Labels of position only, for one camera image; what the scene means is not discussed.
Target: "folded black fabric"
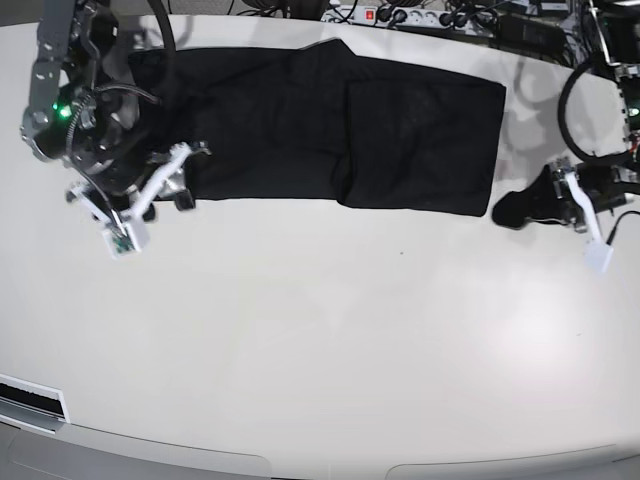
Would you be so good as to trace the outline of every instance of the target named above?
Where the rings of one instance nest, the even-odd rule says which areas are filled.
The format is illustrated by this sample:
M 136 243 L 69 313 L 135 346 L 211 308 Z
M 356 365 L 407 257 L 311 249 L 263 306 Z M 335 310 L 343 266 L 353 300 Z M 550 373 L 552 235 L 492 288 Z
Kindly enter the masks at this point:
M 161 53 L 130 63 L 136 83 L 152 89 Z M 486 211 L 504 107 L 499 84 L 358 57 L 338 40 L 295 51 L 181 51 L 178 71 L 178 107 L 150 148 L 209 142 L 211 157 L 190 160 L 196 198 Z M 143 109 L 142 118 L 153 114 Z

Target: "black device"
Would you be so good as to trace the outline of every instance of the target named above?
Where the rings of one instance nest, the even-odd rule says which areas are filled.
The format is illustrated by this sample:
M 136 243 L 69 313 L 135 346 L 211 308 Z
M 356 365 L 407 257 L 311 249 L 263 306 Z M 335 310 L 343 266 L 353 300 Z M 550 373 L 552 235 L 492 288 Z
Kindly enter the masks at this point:
M 498 19 L 498 38 L 501 45 L 561 58 L 567 39 L 560 27 L 542 22 L 503 15 Z
M 536 0 L 535 6 L 539 17 L 566 18 L 569 15 L 565 0 Z
M 320 20 L 329 7 L 329 0 L 242 0 L 257 10 L 282 8 L 289 17 L 298 20 Z

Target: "floor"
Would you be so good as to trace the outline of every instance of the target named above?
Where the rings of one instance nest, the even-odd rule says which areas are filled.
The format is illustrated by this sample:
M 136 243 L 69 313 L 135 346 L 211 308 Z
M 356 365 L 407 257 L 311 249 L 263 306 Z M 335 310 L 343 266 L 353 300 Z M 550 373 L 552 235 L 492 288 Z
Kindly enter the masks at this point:
M 0 26 L 37 22 L 45 0 L 0 1 Z M 246 10 L 242 0 L 163 0 L 176 15 L 225 15 L 233 2 L 233 13 Z M 362 0 L 364 5 L 377 5 L 379 0 Z M 113 10 L 121 15 L 150 14 L 146 0 L 112 0 Z

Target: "cable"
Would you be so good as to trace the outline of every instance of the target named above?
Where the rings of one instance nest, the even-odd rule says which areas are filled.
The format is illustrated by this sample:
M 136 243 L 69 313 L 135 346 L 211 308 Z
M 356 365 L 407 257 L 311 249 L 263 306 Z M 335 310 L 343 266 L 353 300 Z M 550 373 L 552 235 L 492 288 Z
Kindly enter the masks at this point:
M 602 157 L 599 157 L 597 155 L 589 155 L 576 144 L 576 142 L 571 137 L 571 133 L 569 132 L 569 128 L 567 126 L 567 103 L 569 101 L 569 94 L 571 93 L 571 90 L 573 90 L 573 87 L 575 86 L 578 79 L 594 65 L 595 60 L 592 55 L 580 65 L 578 65 L 578 67 L 571 73 L 571 75 L 567 79 L 564 87 L 562 87 L 562 92 L 560 93 L 560 98 L 558 99 L 558 127 L 560 128 L 560 134 L 562 135 L 564 142 L 569 147 L 569 150 L 571 150 L 573 154 L 584 163 L 600 166 L 621 165 L 632 159 L 631 153 L 613 153 L 604 155 Z
M 616 238 L 616 234 L 618 233 L 618 226 L 620 225 L 620 222 L 627 215 L 638 215 L 638 216 L 640 216 L 640 212 L 638 212 L 637 210 L 629 210 L 628 212 L 624 212 L 622 215 L 620 215 L 618 217 L 618 219 L 616 220 L 616 223 L 613 225 L 613 228 L 611 229 L 611 233 L 607 237 L 607 245 L 611 246 L 611 244 L 613 243 L 613 240 L 615 240 L 615 238 Z
M 121 90 L 124 92 L 131 93 L 138 97 L 142 97 L 147 100 L 149 103 L 154 105 L 160 105 L 162 103 L 162 99 L 160 97 L 156 97 L 155 95 L 150 94 L 146 90 L 143 90 L 140 87 L 135 85 L 129 85 L 127 83 L 108 83 L 106 85 L 102 85 L 101 87 L 96 88 L 93 93 L 103 93 L 111 90 Z
M 336 14 L 339 15 L 343 20 L 347 19 L 344 15 L 342 15 L 342 12 L 335 5 L 329 4 L 329 10 L 333 10 L 334 12 L 336 12 Z
M 347 14 L 347 16 L 344 17 L 342 20 L 340 20 L 338 23 L 344 23 L 344 22 L 348 21 L 353 16 L 353 14 L 355 13 L 357 6 L 358 6 L 358 0 L 354 0 L 353 7 L 351 7 L 351 10 Z
M 170 108 L 175 94 L 177 56 L 176 40 L 173 37 L 171 22 L 169 21 L 167 11 L 162 4 L 162 0 L 147 0 L 147 2 L 158 21 L 158 26 L 160 27 L 160 33 L 162 35 L 162 43 L 164 44 L 166 68 L 164 71 L 164 78 L 162 80 L 162 90 L 165 97 L 165 104 Z
M 499 7 L 500 5 L 504 5 L 505 3 L 511 3 L 511 2 L 513 2 L 513 0 L 502 0 L 498 3 L 494 3 L 493 5 L 489 5 L 488 7 L 484 7 L 484 8 L 481 8 L 480 10 L 476 10 L 469 17 L 467 17 L 467 21 L 471 20 L 473 17 L 475 17 L 479 13 L 486 12 L 487 10 L 493 10 L 494 8 Z
M 394 7 L 411 8 L 420 5 L 422 0 L 387 0 L 387 3 Z

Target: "black cable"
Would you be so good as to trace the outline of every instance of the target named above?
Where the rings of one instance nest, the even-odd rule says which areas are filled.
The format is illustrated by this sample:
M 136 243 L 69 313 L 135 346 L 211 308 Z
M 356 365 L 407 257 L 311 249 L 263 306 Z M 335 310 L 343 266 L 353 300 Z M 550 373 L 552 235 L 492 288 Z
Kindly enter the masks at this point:
M 624 212 L 622 215 L 620 215 L 616 220 L 616 223 L 613 225 L 613 228 L 611 229 L 611 233 L 607 237 L 607 245 L 610 246 L 613 243 L 613 240 L 616 238 L 616 234 L 618 233 L 618 226 L 620 225 L 620 221 L 627 215 L 640 216 L 640 212 L 638 212 L 637 210 L 629 210 L 628 212 Z
M 571 90 L 573 90 L 573 87 L 575 86 L 578 79 L 594 65 L 595 60 L 592 55 L 580 65 L 578 65 L 578 67 L 571 73 L 571 75 L 567 79 L 564 87 L 562 87 L 562 92 L 560 93 L 560 98 L 558 99 L 558 127 L 560 128 L 560 134 L 562 135 L 564 142 L 569 147 L 569 150 L 571 150 L 573 154 L 584 163 L 599 166 L 622 165 L 623 163 L 628 162 L 632 159 L 631 153 L 613 153 L 604 155 L 602 157 L 599 157 L 597 155 L 589 155 L 588 153 L 583 151 L 576 144 L 576 142 L 574 142 L 567 126 L 567 103 L 569 100 L 569 94 L 571 93 Z
M 271 7 L 269 10 L 244 10 L 240 13 L 236 13 L 236 15 L 245 15 L 247 17 L 257 17 L 258 15 L 260 15 L 261 17 L 270 17 L 277 11 L 278 7 Z
M 162 43 L 164 44 L 164 52 L 166 58 L 166 66 L 164 70 L 164 78 L 162 80 L 162 91 L 165 105 L 170 108 L 173 103 L 176 85 L 176 40 L 173 37 L 171 22 L 169 15 L 162 4 L 162 0 L 147 0 L 153 14 L 156 16 L 160 33 L 162 35 Z
M 493 10 L 494 8 L 499 7 L 500 5 L 504 5 L 505 3 L 511 3 L 511 2 L 513 2 L 513 0 L 502 0 L 500 2 L 494 3 L 493 5 L 489 5 L 488 7 L 484 7 L 484 8 L 481 8 L 480 10 L 476 10 L 469 17 L 467 17 L 467 20 L 471 20 L 473 17 L 475 17 L 479 13 L 486 12 L 487 10 Z
M 353 16 L 353 14 L 355 13 L 357 6 L 358 6 L 358 0 L 354 0 L 353 7 L 351 7 L 351 10 L 347 14 L 347 16 L 344 17 L 342 20 L 340 20 L 338 23 L 344 23 L 344 22 L 348 21 Z
M 422 0 L 387 0 L 387 3 L 394 7 L 411 8 L 420 5 Z

